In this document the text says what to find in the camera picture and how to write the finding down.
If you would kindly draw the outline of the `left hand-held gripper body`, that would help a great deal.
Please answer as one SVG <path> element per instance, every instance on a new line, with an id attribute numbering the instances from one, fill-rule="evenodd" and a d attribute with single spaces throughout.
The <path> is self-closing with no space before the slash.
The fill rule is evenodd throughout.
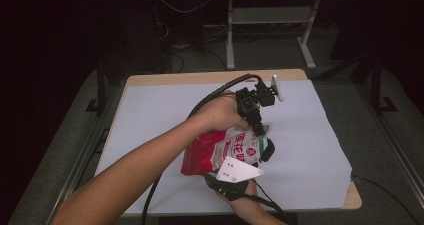
<path id="1" fill-rule="evenodd" d="M 270 86 L 267 86 L 262 78 L 255 74 L 245 74 L 239 77 L 237 82 L 243 82 L 250 78 L 257 79 L 255 90 L 243 88 L 236 92 L 237 110 L 239 115 L 247 122 L 261 122 L 260 108 L 274 105 L 275 99 L 283 102 L 284 97 L 282 96 L 277 74 L 272 76 Z"/>

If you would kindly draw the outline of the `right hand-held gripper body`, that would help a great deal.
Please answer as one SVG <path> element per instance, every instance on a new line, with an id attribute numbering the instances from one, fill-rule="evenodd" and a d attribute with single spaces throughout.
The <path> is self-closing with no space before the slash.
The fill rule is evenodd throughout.
<path id="1" fill-rule="evenodd" d="M 262 169 L 227 156 L 217 171 L 205 174 L 204 178 L 209 188 L 234 201 L 245 195 L 251 179 L 263 174 Z"/>

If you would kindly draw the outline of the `black flip lid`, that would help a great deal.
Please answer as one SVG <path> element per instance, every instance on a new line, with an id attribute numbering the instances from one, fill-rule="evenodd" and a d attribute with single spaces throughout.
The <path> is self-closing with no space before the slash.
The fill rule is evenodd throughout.
<path id="1" fill-rule="evenodd" d="M 268 162 L 275 152 L 275 145 L 271 139 L 261 139 L 259 141 L 260 162 Z"/>

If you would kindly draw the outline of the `red and white plastic bag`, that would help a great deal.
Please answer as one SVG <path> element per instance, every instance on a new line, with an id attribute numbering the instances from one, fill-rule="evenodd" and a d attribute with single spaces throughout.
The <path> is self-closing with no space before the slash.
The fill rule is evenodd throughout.
<path id="1" fill-rule="evenodd" d="M 260 137 L 252 128 L 243 130 L 237 127 L 202 134 L 185 149 L 181 173 L 190 176 L 216 171 L 227 156 L 257 165 L 261 163 L 259 141 L 268 138 L 271 128 L 271 124 L 265 123 L 265 134 Z"/>

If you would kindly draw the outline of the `person's right hand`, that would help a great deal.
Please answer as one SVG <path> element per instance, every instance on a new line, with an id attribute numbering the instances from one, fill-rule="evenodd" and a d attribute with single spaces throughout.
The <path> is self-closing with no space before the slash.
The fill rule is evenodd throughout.
<path id="1" fill-rule="evenodd" d="M 246 197 L 241 197 L 236 200 L 230 201 L 228 198 L 226 198 L 223 194 L 217 192 L 217 196 L 222 198 L 233 210 L 233 212 L 239 216 L 240 218 L 247 218 L 250 215 L 257 214 L 258 212 L 261 212 L 261 206 Z"/>

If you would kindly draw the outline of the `person's left hand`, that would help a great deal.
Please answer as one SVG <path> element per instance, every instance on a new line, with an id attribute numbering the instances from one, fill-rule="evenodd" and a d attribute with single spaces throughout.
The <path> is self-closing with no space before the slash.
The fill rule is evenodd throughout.
<path id="1" fill-rule="evenodd" d="M 224 131 L 233 127 L 248 130 L 250 125 L 237 112 L 236 95 L 225 91 L 203 105 L 188 121 L 200 133 Z"/>

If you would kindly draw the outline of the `white table cover sheet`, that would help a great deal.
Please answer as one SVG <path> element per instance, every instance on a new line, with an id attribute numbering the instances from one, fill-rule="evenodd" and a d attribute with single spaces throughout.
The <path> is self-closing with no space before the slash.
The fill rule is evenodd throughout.
<path id="1" fill-rule="evenodd" d="M 105 170 L 123 155 L 186 119 L 213 84 L 134 86 L 125 88 L 97 169 Z M 333 131 L 313 84 L 284 81 L 284 99 L 261 111 L 270 124 L 276 150 L 261 164 L 258 182 L 284 210 L 343 208 L 351 166 Z M 176 159 L 153 194 L 143 194 L 128 212 L 152 215 L 223 214 L 230 207 L 203 177 L 181 174 Z"/>

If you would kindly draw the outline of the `black metal stand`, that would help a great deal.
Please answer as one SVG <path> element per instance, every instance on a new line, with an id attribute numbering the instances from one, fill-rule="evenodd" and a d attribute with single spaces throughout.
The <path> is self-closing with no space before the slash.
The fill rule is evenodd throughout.
<path id="1" fill-rule="evenodd" d="M 397 108 L 389 97 L 381 95 L 382 65 L 378 56 L 362 54 L 354 69 L 351 80 L 363 84 L 368 77 L 370 80 L 370 103 L 373 110 L 381 115 L 383 112 L 396 112 Z"/>
<path id="2" fill-rule="evenodd" d="M 97 98 L 91 99 L 85 109 L 86 112 L 95 112 L 99 116 L 106 107 L 106 73 L 104 62 L 100 61 L 96 69 Z"/>

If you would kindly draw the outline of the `white metal desk frame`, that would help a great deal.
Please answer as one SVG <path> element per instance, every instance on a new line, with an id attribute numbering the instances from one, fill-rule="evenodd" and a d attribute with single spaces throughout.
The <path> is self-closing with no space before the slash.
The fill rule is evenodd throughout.
<path id="1" fill-rule="evenodd" d="M 240 7 L 234 0 L 228 0 L 226 68 L 235 69 L 233 26 L 256 24 L 300 24 L 305 25 L 302 36 L 297 38 L 299 49 L 308 69 L 314 70 L 316 64 L 308 48 L 308 39 L 318 12 L 321 0 L 313 0 L 309 6 L 259 6 Z"/>

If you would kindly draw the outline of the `aluminium floor rail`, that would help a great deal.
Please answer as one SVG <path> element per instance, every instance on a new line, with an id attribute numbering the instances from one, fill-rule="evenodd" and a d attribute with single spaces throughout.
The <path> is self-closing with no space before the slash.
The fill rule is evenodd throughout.
<path id="1" fill-rule="evenodd" d="M 377 99 L 368 84 L 356 89 L 424 209 L 424 116 L 394 85 L 384 88 L 383 96 Z"/>
<path id="2" fill-rule="evenodd" d="M 52 192 L 52 198 L 42 225 L 50 225 L 61 203 L 95 172 L 95 147 L 107 137 L 123 87 L 108 87 L 103 110 L 88 111 L 96 91 L 82 87 L 43 158 L 45 187 Z"/>

